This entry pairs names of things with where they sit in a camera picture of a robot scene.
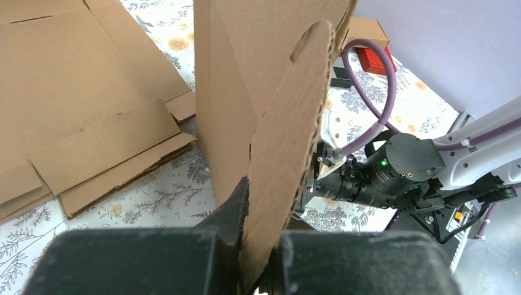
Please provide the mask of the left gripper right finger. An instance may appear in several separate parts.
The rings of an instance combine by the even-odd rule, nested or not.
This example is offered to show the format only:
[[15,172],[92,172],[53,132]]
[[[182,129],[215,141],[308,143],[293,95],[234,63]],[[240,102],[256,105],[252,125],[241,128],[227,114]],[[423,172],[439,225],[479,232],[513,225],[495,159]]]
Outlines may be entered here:
[[414,231],[323,232],[291,218],[261,276],[267,294],[461,294],[443,249]]

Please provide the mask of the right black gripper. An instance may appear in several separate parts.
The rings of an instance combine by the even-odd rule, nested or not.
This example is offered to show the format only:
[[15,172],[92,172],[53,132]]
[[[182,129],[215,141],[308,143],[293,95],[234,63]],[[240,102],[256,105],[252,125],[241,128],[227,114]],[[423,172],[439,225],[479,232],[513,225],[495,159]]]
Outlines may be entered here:
[[376,149],[373,141],[366,144],[366,162],[350,154],[344,164],[323,178],[319,177],[321,162],[314,161],[295,211],[303,213],[313,197],[420,214],[472,200],[495,203],[517,196],[517,185],[492,173],[462,188],[443,190],[441,173],[448,167],[431,139],[381,132],[374,140],[383,145]]

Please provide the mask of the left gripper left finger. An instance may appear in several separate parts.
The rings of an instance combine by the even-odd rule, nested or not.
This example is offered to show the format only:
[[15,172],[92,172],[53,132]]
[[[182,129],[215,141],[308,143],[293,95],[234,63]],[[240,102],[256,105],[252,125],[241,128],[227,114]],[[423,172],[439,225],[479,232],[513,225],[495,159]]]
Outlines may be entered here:
[[194,227],[68,231],[49,245],[24,294],[236,294],[249,205],[243,177]]

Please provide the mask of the cardboard box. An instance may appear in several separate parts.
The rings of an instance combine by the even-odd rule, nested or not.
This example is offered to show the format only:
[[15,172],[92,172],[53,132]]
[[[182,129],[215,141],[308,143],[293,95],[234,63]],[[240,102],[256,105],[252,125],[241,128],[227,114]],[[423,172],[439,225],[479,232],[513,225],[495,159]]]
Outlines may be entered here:
[[218,205],[249,181],[235,294],[254,291],[310,167],[354,1],[195,1],[198,143]]

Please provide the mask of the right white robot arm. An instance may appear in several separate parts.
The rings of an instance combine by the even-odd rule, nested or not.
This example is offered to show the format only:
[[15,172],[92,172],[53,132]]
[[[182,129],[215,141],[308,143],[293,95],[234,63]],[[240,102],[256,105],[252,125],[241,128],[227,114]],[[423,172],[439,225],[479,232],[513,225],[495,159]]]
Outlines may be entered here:
[[516,197],[520,187],[520,100],[436,139],[385,130],[373,124],[362,142],[367,160],[342,152],[326,114],[304,191],[302,213],[313,197],[409,214],[427,214],[475,200],[492,204]]

